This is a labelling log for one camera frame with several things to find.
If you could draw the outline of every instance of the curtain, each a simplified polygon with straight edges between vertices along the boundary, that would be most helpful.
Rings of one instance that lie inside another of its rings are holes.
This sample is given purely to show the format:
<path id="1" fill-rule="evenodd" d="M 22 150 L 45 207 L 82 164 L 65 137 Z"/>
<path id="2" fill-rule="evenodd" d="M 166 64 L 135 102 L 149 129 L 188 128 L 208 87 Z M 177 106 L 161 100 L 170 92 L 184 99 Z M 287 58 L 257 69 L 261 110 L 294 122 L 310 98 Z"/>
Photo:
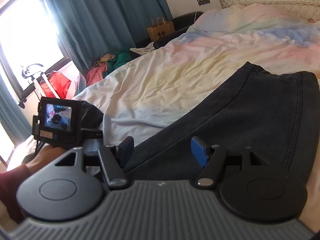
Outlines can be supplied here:
<path id="1" fill-rule="evenodd" d="M 166 0 L 44 0 L 62 42 L 85 74 L 94 60 L 148 37 L 152 17 L 172 16 Z"/>
<path id="2" fill-rule="evenodd" d="M 12 98 L 1 76 L 0 122 L 15 146 L 25 141 L 32 134 L 31 125 Z"/>

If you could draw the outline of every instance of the silver screw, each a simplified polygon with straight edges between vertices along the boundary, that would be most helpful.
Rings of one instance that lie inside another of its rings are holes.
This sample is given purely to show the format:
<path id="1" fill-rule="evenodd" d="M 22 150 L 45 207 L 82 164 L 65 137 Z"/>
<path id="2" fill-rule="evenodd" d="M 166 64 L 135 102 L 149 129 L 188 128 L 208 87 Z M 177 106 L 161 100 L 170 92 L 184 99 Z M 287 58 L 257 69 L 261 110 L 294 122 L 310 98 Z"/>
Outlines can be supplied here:
<path id="1" fill-rule="evenodd" d="M 214 183 L 212 179 L 209 178 L 202 178 L 198 180 L 198 185 L 202 187 L 208 187 L 211 186 Z"/>
<path id="2" fill-rule="evenodd" d="M 110 184 L 112 186 L 117 186 L 117 187 L 120 187 L 120 186 L 124 186 L 125 184 L 127 184 L 127 180 L 126 179 L 122 179 L 122 178 L 116 178 L 116 179 L 113 179 Z"/>

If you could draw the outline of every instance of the bedsheet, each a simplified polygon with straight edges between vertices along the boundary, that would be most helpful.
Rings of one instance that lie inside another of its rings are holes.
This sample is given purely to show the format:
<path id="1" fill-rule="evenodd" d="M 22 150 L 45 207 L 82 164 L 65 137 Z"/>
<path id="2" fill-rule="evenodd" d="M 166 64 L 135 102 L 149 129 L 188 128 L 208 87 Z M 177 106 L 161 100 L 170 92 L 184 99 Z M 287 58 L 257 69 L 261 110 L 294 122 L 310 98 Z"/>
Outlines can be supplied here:
<path id="1" fill-rule="evenodd" d="M 320 22 L 272 6 L 211 10 L 165 47 L 125 64 L 74 99 L 105 113 L 105 144 L 133 136 L 137 145 L 198 105 L 247 61 L 273 74 L 310 71 L 319 81 L 319 45 Z M 315 231 L 320 228 L 319 170 L 317 154 L 301 216 Z"/>

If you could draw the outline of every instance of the camera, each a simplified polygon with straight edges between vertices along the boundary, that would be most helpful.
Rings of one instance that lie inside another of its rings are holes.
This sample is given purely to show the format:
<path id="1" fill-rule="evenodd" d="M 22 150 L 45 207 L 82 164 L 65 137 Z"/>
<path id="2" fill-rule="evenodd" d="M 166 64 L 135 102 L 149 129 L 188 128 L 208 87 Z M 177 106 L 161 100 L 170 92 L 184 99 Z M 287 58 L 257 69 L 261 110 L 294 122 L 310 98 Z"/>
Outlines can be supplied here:
<path id="1" fill-rule="evenodd" d="M 38 116 L 33 116 L 32 134 L 38 141 L 72 148 L 83 139 L 102 138 L 102 131 L 81 128 L 81 101 L 42 97 Z"/>

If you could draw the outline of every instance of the ribbed gray surface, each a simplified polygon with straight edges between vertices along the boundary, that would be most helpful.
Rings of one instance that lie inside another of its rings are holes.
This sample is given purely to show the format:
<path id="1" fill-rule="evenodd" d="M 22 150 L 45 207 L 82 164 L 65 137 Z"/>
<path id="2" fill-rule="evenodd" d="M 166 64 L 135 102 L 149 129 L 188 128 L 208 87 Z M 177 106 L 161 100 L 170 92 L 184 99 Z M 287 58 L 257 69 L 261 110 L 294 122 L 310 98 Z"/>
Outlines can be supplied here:
<path id="1" fill-rule="evenodd" d="M 136 181 L 112 191 L 82 219 L 47 224 L 28 219 L 11 233 L 23 240 L 307 240 L 313 233 L 298 220 L 259 225 L 232 215 L 211 191 L 189 181 Z"/>

